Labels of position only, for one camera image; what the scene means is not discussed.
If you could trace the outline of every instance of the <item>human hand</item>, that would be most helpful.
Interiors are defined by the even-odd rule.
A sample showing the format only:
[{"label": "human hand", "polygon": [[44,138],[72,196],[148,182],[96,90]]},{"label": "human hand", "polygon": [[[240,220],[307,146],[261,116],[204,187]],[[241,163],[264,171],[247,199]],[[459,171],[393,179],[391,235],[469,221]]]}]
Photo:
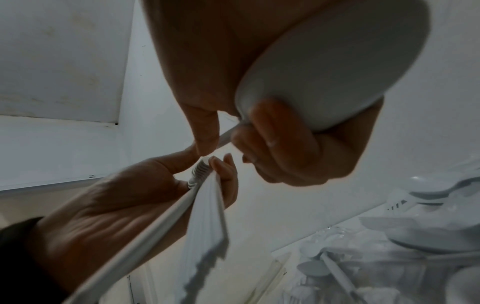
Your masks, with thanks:
[{"label": "human hand", "polygon": [[349,175],[372,133],[383,98],[356,117],[314,134],[295,111],[277,100],[262,101],[250,111],[252,125],[232,134],[245,163],[253,163],[269,183],[291,186],[325,184]]},{"label": "human hand", "polygon": [[143,0],[160,63],[201,155],[219,140],[217,111],[253,61],[283,32],[338,0]]},{"label": "human hand", "polygon": [[[192,167],[199,156],[192,146],[156,157],[106,177],[33,229],[26,246],[34,259],[66,291],[73,292],[108,260],[188,192],[188,183],[174,174]],[[226,207],[238,195],[238,177],[231,154],[211,158],[221,177]],[[150,253],[153,257],[185,235],[187,212]]]}]

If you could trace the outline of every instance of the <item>dark sleeve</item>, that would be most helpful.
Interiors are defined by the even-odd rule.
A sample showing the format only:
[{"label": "dark sleeve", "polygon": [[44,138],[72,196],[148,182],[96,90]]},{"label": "dark sleeve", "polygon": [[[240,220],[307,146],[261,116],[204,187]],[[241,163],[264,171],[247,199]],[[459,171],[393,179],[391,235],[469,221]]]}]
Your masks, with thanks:
[{"label": "dark sleeve", "polygon": [[62,303],[68,294],[42,269],[24,247],[41,218],[0,230],[0,297],[2,303]]}]

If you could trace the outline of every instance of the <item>ceiling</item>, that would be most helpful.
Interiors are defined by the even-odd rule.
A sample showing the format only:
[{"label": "ceiling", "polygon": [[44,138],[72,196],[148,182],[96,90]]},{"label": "ceiling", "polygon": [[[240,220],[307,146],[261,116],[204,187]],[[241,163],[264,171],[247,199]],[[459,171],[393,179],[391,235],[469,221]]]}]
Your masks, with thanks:
[{"label": "ceiling", "polygon": [[117,122],[135,0],[0,2],[0,115]]}]

